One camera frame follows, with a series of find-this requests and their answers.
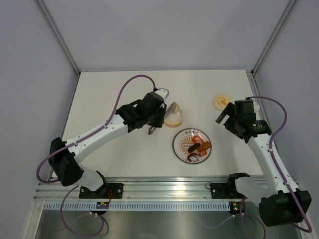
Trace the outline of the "metal food tongs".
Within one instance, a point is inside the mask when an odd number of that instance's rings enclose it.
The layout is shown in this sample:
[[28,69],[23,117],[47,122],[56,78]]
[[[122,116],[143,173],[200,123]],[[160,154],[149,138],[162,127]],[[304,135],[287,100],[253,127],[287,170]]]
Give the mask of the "metal food tongs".
[[[176,105],[177,105],[176,102],[173,102],[173,103],[170,104],[170,106],[166,109],[166,112],[165,112],[165,114],[163,116],[163,120],[167,119],[167,117],[169,115],[171,115],[175,111]],[[148,135],[152,135],[155,132],[156,129],[157,129],[157,127],[151,126],[149,128],[149,130],[148,130]]]

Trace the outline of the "braised pork belly cube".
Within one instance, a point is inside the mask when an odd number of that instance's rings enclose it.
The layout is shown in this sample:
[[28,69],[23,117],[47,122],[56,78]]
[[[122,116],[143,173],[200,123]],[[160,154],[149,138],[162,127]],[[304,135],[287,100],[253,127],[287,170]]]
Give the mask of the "braised pork belly cube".
[[207,154],[207,153],[206,153],[205,150],[199,153],[199,155],[200,155],[201,157],[205,156],[206,154]]

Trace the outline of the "white round bun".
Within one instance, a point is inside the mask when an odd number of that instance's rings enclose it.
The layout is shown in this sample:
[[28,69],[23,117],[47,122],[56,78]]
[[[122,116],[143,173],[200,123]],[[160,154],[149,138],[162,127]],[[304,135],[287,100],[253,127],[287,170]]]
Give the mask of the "white round bun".
[[172,103],[166,110],[169,114],[176,114],[179,111],[179,105]]

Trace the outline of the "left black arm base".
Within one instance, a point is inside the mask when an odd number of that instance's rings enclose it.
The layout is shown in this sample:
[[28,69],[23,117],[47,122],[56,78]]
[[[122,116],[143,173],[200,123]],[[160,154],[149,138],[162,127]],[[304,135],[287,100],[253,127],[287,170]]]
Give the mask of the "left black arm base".
[[79,192],[80,199],[122,199],[124,184],[109,183],[107,186],[102,186],[97,191],[90,191],[88,188],[81,186]]

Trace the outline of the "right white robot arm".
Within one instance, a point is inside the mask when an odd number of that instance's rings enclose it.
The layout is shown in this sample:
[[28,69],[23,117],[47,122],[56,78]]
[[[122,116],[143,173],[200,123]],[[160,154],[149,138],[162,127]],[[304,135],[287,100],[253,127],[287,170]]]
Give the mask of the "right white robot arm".
[[275,132],[267,122],[257,119],[252,97],[228,103],[216,119],[228,116],[225,129],[245,141],[252,150],[265,177],[263,188],[247,173],[230,174],[219,190],[230,198],[247,198],[258,207],[262,222],[268,226],[293,225],[305,222],[312,198],[302,191],[286,170],[274,144]]

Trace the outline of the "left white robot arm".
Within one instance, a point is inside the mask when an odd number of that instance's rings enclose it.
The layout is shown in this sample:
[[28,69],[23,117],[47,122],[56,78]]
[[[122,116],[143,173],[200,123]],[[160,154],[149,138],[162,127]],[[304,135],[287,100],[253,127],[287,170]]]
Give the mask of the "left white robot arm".
[[147,93],[143,99],[123,105],[115,111],[110,121],[66,142],[57,138],[51,143],[51,150],[59,150],[49,164],[62,186],[78,185],[87,188],[96,198],[103,198],[108,192],[108,182],[99,171],[82,165],[82,161],[109,141],[140,129],[144,125],[162,127],[169,92],[159,88]]

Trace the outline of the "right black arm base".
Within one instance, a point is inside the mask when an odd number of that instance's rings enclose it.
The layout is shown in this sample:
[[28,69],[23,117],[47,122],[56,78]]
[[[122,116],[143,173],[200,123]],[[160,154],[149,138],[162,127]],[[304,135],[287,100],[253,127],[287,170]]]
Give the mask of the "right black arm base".
[[210,191],[212,199],[243,199],[243,195],[229,183],[207,182],[205,188]]

